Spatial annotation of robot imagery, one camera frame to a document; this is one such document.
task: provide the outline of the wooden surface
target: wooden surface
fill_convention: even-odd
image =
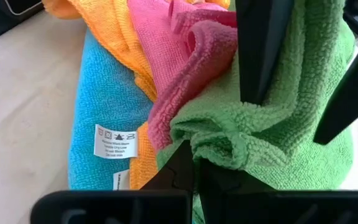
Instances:
[[[67,188],[67,150],[86,26],[45,12],[0,36],[0,224]]]

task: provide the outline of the green microfiber cloth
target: green microfiber cloth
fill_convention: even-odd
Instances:
[[[236,1],[235,0],[231,0],[230,1],[230,5],[227,9],[228,11],[231,11],[231,12],[235,12],[236,11]]]
[[[343,0],[295,0],[263,105],[240,102],[236,54],[230,71],[172,119],[173,144],[157,155],[159,168],[190,139],[195,161],[246,170],[275,189],[338,188],[352,164],[350,131],[327,146],[313,143],[313,134],[354,50],[343,5]],[[203,223],[200,198],[194,200],[193,218]]]

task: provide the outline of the white label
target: white label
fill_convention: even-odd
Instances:
[[[116,172],[112,175],[113,183],[112,189],[113,190],[129,190],[129,170],[124,170],[121,172]]]
[[[93,154],[105,159],[137,157],[136,131],[111,131],[97,124]]]

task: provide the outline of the orange towel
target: orange towel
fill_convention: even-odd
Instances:
[[[157,92],[149,63],[136,36],[126,0],[42,0],[45,10],[61,19],[82,16],[89,29],[114,57],[135,73],[136,85],[155,101]]]
[[[129,183],[132,190],[139,190],[157,173],[157,161],[154,150],[147,137],[147,122],[137,129],[138,153],[137,158],[131,159],[129,168]]]
[[[215,3],[225,9],[228,9],[230,6],[230,0],[206,0],[205,2]]]

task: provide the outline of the stack of cloths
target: stack of cloths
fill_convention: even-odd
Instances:
[[[139,146],[138,158],[131,160],[131,188],[139,189],[156,174],[145,174],[156,166],[151,163],[153,149],[170,143],[170,120],[230,66],[237,49],[237,24],[236,13],[215,4],[130,0],[128,5],[158,93],[149,117],[153,147]]]
[[[230,5],[230,0],[207,0],[223,8]],[[149,63],[132,25],[129,9],[123,0],[43,0],[46,11],[62,19],[82,17],[96,40],[106,48],[119,62],[133,70],[135,83],[152,100],[157,92],[152,80]],[[139,128],[138,158],[131,159],[131,188],[139,189],[156,173],[157,165],[143,169],[143,164],[155,161],[155,154],[147,137],[145,123]]]
[[[133,72],[87,31],[69,151],[69,187],[112,190],[113,173],[129,169],[129,159],[94,156],[95,125],[135,131],[147,119],[151,107],[152,102],[135,85]]]
[[[342,0],[295,1],[263,105],[241,103],[236,55],[231,69],[171,121],[173,144],[159,152],[158,166],[189,139],[195,161],[245,170],[275,189],[337,189],[352,164],[350,131],[327,146],[315,144],[313,134],[354,49],[343,5]],[[198,196],[193,206],[193,218],[203,223]]]

